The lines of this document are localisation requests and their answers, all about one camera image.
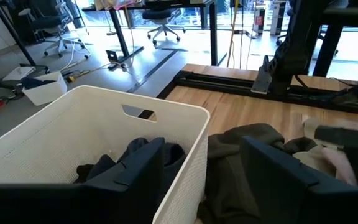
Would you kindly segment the small white plastic bin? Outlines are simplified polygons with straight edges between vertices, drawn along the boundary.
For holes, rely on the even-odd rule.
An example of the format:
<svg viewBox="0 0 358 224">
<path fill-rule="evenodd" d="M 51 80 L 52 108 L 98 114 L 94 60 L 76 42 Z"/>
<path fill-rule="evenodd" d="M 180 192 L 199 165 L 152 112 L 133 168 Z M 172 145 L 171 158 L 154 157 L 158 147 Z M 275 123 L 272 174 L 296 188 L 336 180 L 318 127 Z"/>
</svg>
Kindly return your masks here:
<svg viewBox="0 0 358 224">
<path fill-rule="evenodd" d="M 53 83 L 29 90 L 25 88 L 22 89 L 25 96 L 28 97 L 35 106 L 51 103 L 64 95 L 68 90 L 67 84 L 60 72 L 48 73 L 35 78 L 39 80 L 55 80 Z"/>
</svg>

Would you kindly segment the beige garment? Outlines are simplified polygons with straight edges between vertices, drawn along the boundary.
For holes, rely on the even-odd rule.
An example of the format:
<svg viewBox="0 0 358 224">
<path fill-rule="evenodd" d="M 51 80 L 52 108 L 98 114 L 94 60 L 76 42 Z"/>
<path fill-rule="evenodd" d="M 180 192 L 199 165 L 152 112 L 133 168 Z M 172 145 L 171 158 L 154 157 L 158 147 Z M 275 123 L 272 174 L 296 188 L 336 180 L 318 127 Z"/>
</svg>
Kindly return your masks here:
<svg viewBox="0 0 358 224">
<path fill-rule="evenodd" d="M 328 147 L 331 149 L 337 149 L 337 146 L 324 142 L 322 140 L 317 140 L 314 138 L 314 132 L 318 126 L 330 126 L 335 128 L 347 128 L 358 130 L 358 122 L 351 121 L 346 119 L 335 119 L 332 123 L 322 122 L 317 118 L 310 116 L 305 116 L 303 118 L 302 130 L 305 137 L 311 138 L 317 146 L 312 147 L 306 152 L 297 152 L 294 153 L 293 157 L 299 159 L 301 163 L 308 165 L 311 168 L 314 168 L 322 173 L 327 175 L 336 176 L 335 167 L 323 156 L 322 149 Z"/>
</svg>

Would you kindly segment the flat white box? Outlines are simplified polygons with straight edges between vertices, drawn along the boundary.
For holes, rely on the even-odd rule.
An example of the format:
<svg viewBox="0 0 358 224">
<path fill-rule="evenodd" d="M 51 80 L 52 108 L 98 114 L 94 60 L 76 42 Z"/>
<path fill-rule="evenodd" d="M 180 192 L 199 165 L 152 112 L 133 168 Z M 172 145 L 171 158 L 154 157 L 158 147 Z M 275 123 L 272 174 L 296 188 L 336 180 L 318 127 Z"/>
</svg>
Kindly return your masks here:
<svg viewBox="0 0 358 224">
<path fill-rule="evenodd" d="M 35 71 L 35 67 L 17 67 L 6 75 L 3 81 L 19 81 Z"/>
</svg>

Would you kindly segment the black desk with clothes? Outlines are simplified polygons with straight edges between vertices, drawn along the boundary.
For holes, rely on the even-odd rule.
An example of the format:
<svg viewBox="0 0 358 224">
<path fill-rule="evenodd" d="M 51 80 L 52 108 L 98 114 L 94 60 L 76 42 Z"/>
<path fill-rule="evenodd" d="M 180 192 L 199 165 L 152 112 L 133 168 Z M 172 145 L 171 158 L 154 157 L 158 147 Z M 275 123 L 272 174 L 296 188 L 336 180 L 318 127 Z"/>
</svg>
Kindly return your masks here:
<svg viewBox="0 0 358 224">
<path fill-rule="evenodd" d="M 216 13 L 216 5 L 215 0 L 178 0 L 178 2 L 173 2 L 173 0 L 168 1 L 157 1 L 154 3 L 146 3 L 146 2 L 138 2 L 131 4 L 124 4 L 119 6 L 117 9 L 114 7 L 102 7 L 98 9 L 96 4 L 94 6 L 89 6 L 86 8 L 82 8 L 82 12 L 88 11 L 108 11 L 110 14 L 110 18 L 112 19 L 112 23 L 116 30 L 116 35 L 119 40 L 121 50 L 124 54 L 122 59 L 129 59 L 134 56 L 133 53 L 129 53 L 127 49 L 127 44 L 125 38 L 122 34 L 121 25 L 118 21 L 116 11 L 119 10 L 137 10 L 137 9 L 176 9 L 176 8 L 200 8 L 203 11 L 204 8 L 209 8 L 209 31 L 210 31 L 210 53 L 211 53 L 211 65 L 216 66 L 219 65 L 218 62 L 218 44 L 217 44 L 217 13 Z"/>
</svg>

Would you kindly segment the black office chair grey base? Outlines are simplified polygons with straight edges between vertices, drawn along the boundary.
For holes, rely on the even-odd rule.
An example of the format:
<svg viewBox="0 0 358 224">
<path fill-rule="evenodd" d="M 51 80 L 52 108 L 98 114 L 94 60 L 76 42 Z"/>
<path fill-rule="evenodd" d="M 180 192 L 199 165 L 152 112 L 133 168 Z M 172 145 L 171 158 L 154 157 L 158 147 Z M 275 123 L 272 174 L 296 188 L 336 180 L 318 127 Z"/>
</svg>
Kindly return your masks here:
<svg viewBox="0 0 358 224">
<path fill-rule="evenodd" d="M 181 29 L 183 33 L 186 32 L 184 26 L 175 24 L 175 20 L 183 14 L 182 9 L 147 9 L 142 13 L 142 18 L 153 22 L 158 25 L 157 28 L 149 30 L 147 32 L 147 38 L 150 39 L 154 46 L 157 45 L 156 38 L 160 34 L 167 36 L 171 33 L 176 36 L 176 41 L 181 40 L 180 36 L 174 31 L 174 29 Z"/>
</svg>

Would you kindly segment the dark navy garment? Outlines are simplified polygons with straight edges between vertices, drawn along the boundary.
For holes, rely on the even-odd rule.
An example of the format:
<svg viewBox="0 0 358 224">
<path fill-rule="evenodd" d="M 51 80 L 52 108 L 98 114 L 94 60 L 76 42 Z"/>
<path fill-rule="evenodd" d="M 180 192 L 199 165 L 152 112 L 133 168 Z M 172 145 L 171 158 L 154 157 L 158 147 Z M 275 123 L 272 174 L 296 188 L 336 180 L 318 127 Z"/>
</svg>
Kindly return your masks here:
<svg viewBox="0 0 358 224">
<path fill-rule="evenodd" d="M 76 168 L 76 173 L 78 177 L 73 183 L 85 183 L 87 180 L 90 180 L 93 177 L 112 168 L 118 162 L 121 162 L 123 159 L 135 153 L 139 149 L 151 145 L 152 143 L 149 142 L 146 138 L 137 138 L 132 140 L 127 145 L 126 151 L 117 161 L 113 161 L 109 155 L 105 154 L 100 157 L 99 161 L 96 164 L 79 165 Z M 186 159 L 186 154 L 179 144 L 164 142 L 161 145 L 161 149 L 163 151 L 164 167 L 162 185 L 157 200 L 158 205 L 161 204 L 164 196 L 166 195 L 168 189 L 170 188 L 173 180 L 175 179 L 176 175 L 178 174 L 178 171 L 180 170 Z"/>
</svg>

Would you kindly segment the white-framed black office chair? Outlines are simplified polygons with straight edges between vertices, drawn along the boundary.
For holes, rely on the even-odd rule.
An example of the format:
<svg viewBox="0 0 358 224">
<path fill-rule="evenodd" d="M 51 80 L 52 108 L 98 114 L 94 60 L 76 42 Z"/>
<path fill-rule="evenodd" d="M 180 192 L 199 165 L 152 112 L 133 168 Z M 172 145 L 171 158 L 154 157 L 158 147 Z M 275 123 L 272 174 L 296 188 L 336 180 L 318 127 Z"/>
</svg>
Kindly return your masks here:
<svg viewBox="0 0 358 224">
<path fill-rule="evenodd" d="M 81 49 L 85 48 L 85 44 L 80 39 L 63 38 L 63 33 L 68 27 L 68 24 L 74 21 L 74 16 L 70 12 L 65 0 L 51 0 L 53 8 L 56 10 L 57 15 L 45 16 L 40 11 L 40 5 L 35 0 L 29 0 L 30 6 L 24 8 L 18 13 L 18 16 L 26 17 L 29 20 L 30 27 L 34 34 L 46 32 L 58 37 L 52 45 L 44 49 L 44 55 L 48 56 L 48 51 L 56 49 L 58 56 L 63 57 L 62 51 L 67 49 L 67 44 L 71 44 L 73 48 L 79 45 Z"/>
</svg>

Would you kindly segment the dark olive green hoodie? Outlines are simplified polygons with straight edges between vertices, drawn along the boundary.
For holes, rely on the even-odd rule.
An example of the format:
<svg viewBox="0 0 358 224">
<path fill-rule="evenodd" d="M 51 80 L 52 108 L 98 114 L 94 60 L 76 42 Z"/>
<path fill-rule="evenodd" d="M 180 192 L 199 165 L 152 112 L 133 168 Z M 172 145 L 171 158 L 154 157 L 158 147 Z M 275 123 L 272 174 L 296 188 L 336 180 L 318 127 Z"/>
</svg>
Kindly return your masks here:
<svg viewBox="0 0 358 224">
<path fill-rule="evenodd" d="M 265 123 L 238 126 L 208 138 L 205 199 L 199 204 L 203 224 L 259 224 L 260 215 L 239 154 L 241 139 L 250 136 L 289 155 L 316 152 L 319 145 L 307 137 L 285 142 Z"/>
</svg>

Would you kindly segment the dark clothes in small bin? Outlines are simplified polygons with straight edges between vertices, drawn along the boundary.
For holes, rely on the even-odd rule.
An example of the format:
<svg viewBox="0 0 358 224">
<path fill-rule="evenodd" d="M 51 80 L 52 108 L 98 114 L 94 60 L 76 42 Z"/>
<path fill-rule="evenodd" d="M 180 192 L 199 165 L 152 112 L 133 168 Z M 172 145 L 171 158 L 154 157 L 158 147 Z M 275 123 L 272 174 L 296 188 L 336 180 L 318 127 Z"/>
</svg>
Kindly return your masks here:
<svg viewBox="0 0 358 224">
<path fill-rule="evenodd" d="M 29 78 L 29 77 L 25 77 L 21 80 L 21 85 L 23 86 L 23 88 L 25 88 L 26 90 L 30 90 L 32 88 L 36 88 L 42 85 L 47 85 L 50 83 L 55 82 L 55 80 L 39 80 L 36 78 Z"/>
</svg>

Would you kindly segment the white perforated laundry basket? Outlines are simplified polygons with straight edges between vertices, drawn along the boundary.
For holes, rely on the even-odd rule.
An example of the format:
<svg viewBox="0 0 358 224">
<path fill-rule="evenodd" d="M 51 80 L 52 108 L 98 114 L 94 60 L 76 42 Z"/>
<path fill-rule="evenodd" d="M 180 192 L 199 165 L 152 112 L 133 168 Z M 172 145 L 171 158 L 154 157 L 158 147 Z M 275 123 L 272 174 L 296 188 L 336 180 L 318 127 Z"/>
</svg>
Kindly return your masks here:
<svg viewBox="0 0 358 224">
<path fill-rule="evenodd" d="M 204 194 L 209 112 L 199 106 L 80 86 L 0 137 L 0 224 L 84 224 L 90 187 L 76 168 L 117 161 L 134 139 L 164 138 L 186 159 L 151 224 L 194 224 Z"/>
</svg>

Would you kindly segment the black desk with slanted legs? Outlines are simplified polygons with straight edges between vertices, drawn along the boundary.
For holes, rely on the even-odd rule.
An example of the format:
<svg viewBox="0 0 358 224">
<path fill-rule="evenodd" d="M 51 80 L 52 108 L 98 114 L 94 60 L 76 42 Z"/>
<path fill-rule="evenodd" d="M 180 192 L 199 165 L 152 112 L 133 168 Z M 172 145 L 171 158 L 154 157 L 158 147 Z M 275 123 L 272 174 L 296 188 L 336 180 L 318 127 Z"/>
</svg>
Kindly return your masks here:
<svg viewBox="0 0 358 224">
<path fill-rule="evenodd" d="M 8 0 L 0 0 L 0 19 L 2 20 L 2 23 L 5 25 L 5 27 L 8 29 L 9 33 L 12 35 L 13 39 L 15 40 L 16 44 L 19 46 L 20 50 L 22 51 L 22 53 L 24 54 L 26 59 L 29 61 L 29 63 L 20 63 L 19 65 L 21 67 L 34 67 L 37 72 L 43 70 L 45 72 L 45 74 L 50 73 L 50 69 L 48 66 L 37 65 L 35 63 L 35 61 L 33 60 L 33 58 L 30 56 L 29 52 L 24 47 L 24 44 L 22 43 L 20 37 L 18 36 L 14 26 L 11 24 L 10 21 L 8 21 L 8 16 L 4 12 L 2 5 L 8 6 L 9 1 Z M 13 90 L 13 89 L 15 89 L 15 86 L 16 86 L 15 84 L 9 85 L 0 79 L 0 88 Z"/>
</svg>

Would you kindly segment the grey metal bracket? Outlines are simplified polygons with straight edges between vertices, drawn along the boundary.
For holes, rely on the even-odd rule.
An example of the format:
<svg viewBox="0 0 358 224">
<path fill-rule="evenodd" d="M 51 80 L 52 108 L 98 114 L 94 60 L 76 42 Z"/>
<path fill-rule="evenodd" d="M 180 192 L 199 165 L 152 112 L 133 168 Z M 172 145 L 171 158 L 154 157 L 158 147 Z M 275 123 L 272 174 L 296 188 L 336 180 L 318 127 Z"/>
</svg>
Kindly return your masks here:
<svg viewBox="0 0 358 224">
<path fill-rule="evenodd" d="M 269 92 L 272 76 L 270 74 L 269 56 L 265 55 L 262 65 L 251 87 L 251 92 L 266 95 Z"/>
</svg>

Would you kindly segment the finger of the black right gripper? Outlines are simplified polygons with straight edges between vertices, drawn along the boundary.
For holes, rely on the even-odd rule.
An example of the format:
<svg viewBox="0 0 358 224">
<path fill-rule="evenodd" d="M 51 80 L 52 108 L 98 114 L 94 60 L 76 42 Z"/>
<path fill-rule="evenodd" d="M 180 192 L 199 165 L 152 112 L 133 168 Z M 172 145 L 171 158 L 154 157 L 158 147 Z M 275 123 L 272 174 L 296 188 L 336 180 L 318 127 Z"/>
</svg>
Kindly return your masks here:
<svg viewBox="0 0 358 224">
<path fill-rule="evenodd" d="M 358 147 L 358 130 L 318 126 L 314 138 L 344 147 Z"/>
</svg>

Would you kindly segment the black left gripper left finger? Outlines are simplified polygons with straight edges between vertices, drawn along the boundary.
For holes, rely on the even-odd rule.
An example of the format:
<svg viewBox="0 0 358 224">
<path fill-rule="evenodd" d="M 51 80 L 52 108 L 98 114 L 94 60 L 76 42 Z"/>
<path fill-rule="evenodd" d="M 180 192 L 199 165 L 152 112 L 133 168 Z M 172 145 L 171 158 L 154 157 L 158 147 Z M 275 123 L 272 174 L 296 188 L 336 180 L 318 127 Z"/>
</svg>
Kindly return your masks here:
<svg viewBox="0 0 358 224">
<path fill-rule="evenodd" d="M 163 176 L 164 138 L 155 138 L 87 180 L 89 224 L 151 224 Z"/>
</svg>

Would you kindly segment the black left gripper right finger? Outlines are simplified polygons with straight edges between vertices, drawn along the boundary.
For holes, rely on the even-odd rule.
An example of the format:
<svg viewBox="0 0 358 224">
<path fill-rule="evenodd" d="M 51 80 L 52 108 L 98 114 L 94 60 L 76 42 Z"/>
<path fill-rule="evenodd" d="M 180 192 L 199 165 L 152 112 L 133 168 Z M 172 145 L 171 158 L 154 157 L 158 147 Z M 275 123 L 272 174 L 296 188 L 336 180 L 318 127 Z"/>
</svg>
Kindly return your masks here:
<svg viewBox="0 0 358 224">
<path fill-rule="evenodd" d="M 312 224 L 306 193 L 319 180 L 298 159 L 245 136 L 241 162 L 261 224 Z"/>
</svg>

